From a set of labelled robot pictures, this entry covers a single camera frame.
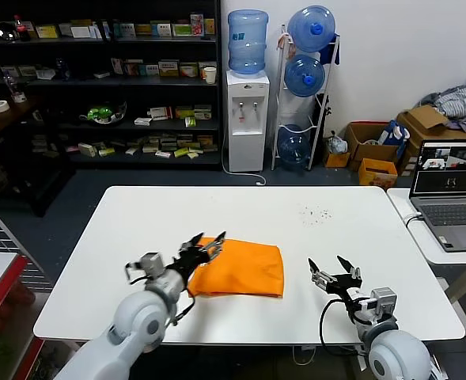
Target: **orange box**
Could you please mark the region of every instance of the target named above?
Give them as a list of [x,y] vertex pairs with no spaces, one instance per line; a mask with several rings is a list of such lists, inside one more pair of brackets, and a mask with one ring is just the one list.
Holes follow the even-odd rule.
[[396,183],[398,172],[392,162],[363,158],[359,166],[359,184],[387,190]]
[[324,149],[324,166],[327,168],[345,168],[349,163],[350,153],[330,153],[328,147]]

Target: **orange towel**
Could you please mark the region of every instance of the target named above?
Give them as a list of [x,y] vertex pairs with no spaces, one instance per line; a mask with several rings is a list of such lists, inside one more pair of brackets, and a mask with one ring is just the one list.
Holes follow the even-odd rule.
[[[205,245],[212,240],[204,237],[199,244]],[[274,245],[226,239],[220,255],[195,270],[188,289],[193,295],[282,297],[280,250]]]

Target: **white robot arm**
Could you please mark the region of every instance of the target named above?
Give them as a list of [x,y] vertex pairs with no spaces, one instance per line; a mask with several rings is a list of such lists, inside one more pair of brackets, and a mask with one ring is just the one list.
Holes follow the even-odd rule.
[[388,287],[373,289],[368,297],[361,293],[361,271],[338,256],[347,271],[343,275],[322,272],[309,259],[312,281],[339,299],[329,302],[320,316],[320,340],[323,348],[332,353],[323,339],[324,313],[333,302],[342,302],[355,324],[364,352],[336,352],[333,355],[368,356],[369,367],[379,380],[442,380],[440,371],[431,362],[430,353],[419,339],[398,329],[393,316],[396,294]]
[[145,272],[145,290],[126,297],[117,308],[113,324],[98,338],[83,345],[55,380],[127,380],[134,361],[142,352],[151,352],[164,339],[166,328],[190,311],[191,304],[176,315],[180,293],[194,270],[213,260],[222,250],[225,232],[210,244],[198,245],[203,234],[183,243],[180,257],[168,266],[162,264],[158,253],[147,253],[139,262],[126,265]]

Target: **water jug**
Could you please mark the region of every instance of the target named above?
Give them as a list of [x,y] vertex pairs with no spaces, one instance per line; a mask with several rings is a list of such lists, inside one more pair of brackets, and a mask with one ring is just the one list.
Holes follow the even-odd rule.
[[322,65],[307,55],[295,55],[286,64],[286,86],[297,97],[314,95],[324,84],[324,78]]
[[[301,131],[296,124],[287,124],[286,127],[291,131]],[[291,131],[284,127],[278,130],[278,155],[288,166],[305,166],[310,157],[310,142],[305,134]]]
[[235,10],[229,22],[229,68],[239,74],[255,74],[264,68],[266,50],[266,12]]
[[335,18],[328,8],[308,6],[290,18],[287,32],[302,51],[321,51],[335,36]]

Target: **white wall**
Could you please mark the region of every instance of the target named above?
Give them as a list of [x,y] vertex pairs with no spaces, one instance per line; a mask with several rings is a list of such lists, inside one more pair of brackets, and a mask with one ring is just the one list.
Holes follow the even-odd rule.
[[326,135],[352,120],[390,120],[428,93],[466,83],[466,0],[223,0],[224,69],[229,12],[268,13],[266,72],[274,83],[280,25],[312,4],[332,11],[341,35]]

